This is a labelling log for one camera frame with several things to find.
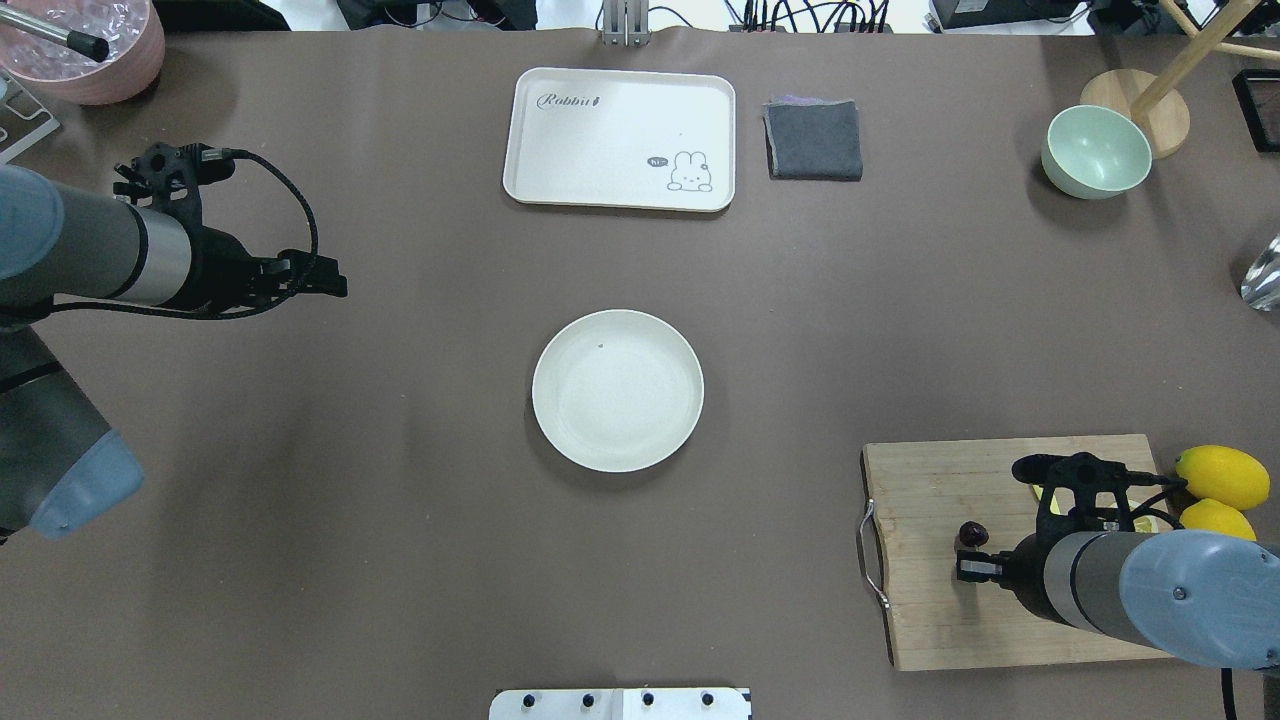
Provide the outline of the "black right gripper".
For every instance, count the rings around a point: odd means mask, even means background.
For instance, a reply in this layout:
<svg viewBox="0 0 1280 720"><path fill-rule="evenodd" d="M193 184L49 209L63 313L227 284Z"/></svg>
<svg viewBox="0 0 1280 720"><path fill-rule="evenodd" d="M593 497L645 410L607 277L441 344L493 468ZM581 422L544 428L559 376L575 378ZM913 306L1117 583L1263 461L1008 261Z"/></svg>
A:
<svg viewBox="0 0 1280 720"><path fill-rule="evenodd" d="M1043 579L1044 557L1036 536L1025 537L1009 551L960 548L955 564L956 579L975 584L998 580L998 585L1012 592L1028 612L1050 621L1051 601Z"/></svg>

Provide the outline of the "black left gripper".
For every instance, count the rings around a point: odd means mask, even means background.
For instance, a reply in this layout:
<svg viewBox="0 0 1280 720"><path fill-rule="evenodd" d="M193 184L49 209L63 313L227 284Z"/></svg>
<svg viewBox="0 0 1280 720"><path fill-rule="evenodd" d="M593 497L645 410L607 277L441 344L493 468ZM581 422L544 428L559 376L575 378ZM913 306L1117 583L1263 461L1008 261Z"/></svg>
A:
<svg viewBox="0 0 1280 720"><path fill-rule="evenodd" d="M283 250L275 258L253 258L232 234L202 227L192 238L192 268L186 282L186 307L227 313L264 307L275 299L317 293L346 299L348 281L338 261L315 252ZM282 281L300 281L284 283Z"/></svg>

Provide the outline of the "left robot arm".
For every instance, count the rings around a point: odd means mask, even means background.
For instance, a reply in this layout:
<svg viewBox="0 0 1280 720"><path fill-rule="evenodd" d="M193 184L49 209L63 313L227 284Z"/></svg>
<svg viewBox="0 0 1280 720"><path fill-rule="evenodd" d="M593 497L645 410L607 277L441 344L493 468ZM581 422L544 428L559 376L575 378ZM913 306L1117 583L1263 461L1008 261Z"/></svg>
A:
<svg viewBox="0 0 1280 720"><path fill-rule="evenodd" d="M298 293L344 297L339 265L306 250L256 258L204 222L202 187L252 161L243 149L156 143L116 167L110 195L22 167L3 168L1 528L61 538L131 497L145 473L131 447L40 338L38 322L74 310L188 322L255 316Z"/></svg>

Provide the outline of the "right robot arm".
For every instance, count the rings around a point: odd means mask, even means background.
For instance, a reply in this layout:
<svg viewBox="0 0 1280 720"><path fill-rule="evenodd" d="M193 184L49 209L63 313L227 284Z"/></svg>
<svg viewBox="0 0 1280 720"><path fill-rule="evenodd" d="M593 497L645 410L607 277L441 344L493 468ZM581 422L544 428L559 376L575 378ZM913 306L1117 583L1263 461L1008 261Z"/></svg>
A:
<svg viewBox="0 0 1280 720"><path fill-rule="evenodd" d="M1082 530L956 552L960 582L993 582L1044 620L1189 664L1277 675L1277 548L1211 530Z"/></svg>

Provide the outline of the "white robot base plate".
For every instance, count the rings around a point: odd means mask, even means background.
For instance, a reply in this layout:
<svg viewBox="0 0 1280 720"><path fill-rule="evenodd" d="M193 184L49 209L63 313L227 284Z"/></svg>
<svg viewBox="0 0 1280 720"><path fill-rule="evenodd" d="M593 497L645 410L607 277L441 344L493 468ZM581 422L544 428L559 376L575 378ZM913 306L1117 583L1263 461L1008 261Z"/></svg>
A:
<svg viewBox="0 0 1280 720"><path fill-rule="evenodd" d="M508 689L490 702L489 719L751 719L749 689L634 687Z"/></svg>

